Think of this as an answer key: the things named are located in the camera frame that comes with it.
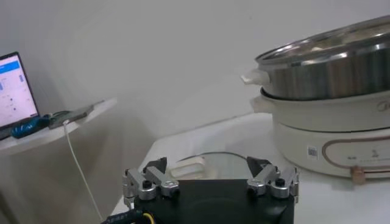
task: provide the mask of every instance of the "laptop screen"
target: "laptop screen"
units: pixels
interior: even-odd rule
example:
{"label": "laptop screen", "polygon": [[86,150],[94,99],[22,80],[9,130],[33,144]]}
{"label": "laptop screen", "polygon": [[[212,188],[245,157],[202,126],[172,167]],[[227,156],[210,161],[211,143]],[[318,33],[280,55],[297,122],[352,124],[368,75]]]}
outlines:
{"label": "laptop screen", "polygon": [[17,53],[0,59],[0,127],[38,115]]}

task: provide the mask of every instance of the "blue object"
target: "blue object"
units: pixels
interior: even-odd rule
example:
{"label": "blue object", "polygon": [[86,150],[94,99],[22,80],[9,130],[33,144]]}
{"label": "blue object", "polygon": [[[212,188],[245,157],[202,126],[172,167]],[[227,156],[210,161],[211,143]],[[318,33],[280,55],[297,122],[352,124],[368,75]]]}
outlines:
{"label": "blue object", "polygon": [[18,61],[13,61],[5,65],[0,65],[0,74],[20,68]]}
{"label": "blue object", "polygon": [[29,122],[19,124],[16,127],[12,128],[11,135],[14,138],[23,138],[27,135],[31,135],[41,129],[47,127],[50,123],[50,118],[43,117],[34,117]]}

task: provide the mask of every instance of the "yellow wire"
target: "yellow wire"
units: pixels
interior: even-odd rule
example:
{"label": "yellow wire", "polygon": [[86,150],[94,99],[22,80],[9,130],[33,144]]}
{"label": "yellow wire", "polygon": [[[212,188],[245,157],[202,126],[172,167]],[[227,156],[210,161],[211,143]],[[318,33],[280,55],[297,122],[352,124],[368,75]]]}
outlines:
{"label": "yellow wire", "polygon": [[151,224],[155,224],[152,215],[150,215],[149,213],[144,213],[143,215],[144,215],[147,219],[149,219],[149,221],[151,221]]}

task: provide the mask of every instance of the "white cable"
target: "white cable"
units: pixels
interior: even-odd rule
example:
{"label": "white cable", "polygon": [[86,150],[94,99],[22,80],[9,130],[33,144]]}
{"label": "white cable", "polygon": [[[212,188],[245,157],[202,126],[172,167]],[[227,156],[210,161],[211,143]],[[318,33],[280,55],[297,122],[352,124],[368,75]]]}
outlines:
{"label": "white cable", "polygon": [[103,217],[102,217],[102,214],[100,213],[99,208],[98,208],[98,206],[97,206],[97,204],[96,204],[96,202],[95,202],[95,199],[94,199],[94,197],[93,197],[93,194],[92,194],[92,192],[91,192],[91,190],[90,190],[90,187],[89,187],[89,185],[88,185],[88,183],[87,183],[87,180],[85,179],[83,170],[81,169],[80,164],[79,164],[79,162],[77,161],[76,155],[74,154],[73,147],[72,147],[72,144],[71,144],[71,140],[70,140],[70,138],[69,138],[68,129],[66,128],[66,125],[67,125],[68,123],[69,123],[69,120],[64,121],[64,123],[63,123],[63,129],[64,129],[64,131],[65,131],[65,135],[66,135],[66,138],[67,138],[67,140],[68,140],[69,148],[71,149],[71,153],[72,153],[74,162],[76,163],[77,168],[79,168],[81,177],[82,177],[83,180],[84,180],[85,187],[87,187],[88,193],[90,194],[90,197],[91,197],[93,206],[95,207],[95,210],[96,210],[96,212],[97,212],[97,214],[98,214],[98,216],[99,216],[99,219],[100,219],[101,221],[104,221],[104,220],[103,220]]}

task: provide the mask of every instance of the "shelf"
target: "shelf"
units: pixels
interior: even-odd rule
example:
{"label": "shelf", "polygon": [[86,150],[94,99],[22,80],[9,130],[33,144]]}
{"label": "shelf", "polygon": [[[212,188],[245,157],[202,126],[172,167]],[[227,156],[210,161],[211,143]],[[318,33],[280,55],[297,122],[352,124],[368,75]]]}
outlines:
{"label": "shelf", "polygon": [[[95,104],[93,111],[91,111],[91,113],[87,117],[71,122],[67,125],[68,132],[71,133],[72,131],[78,129],[84,123],[89,122],[90,120],[96,118],[108,109],[114,107],[116,103],[117,100],[115,98],[112,98]],[[9,156],[29,149],[33,149],[40,145],[45,145],[47,143],[56,141],[64,136],[64,128],[58,127],[52,130],[49,128],[44,128],[32,135],[26,136],[21,139],[9,137],[0,141],[0,156]]]}

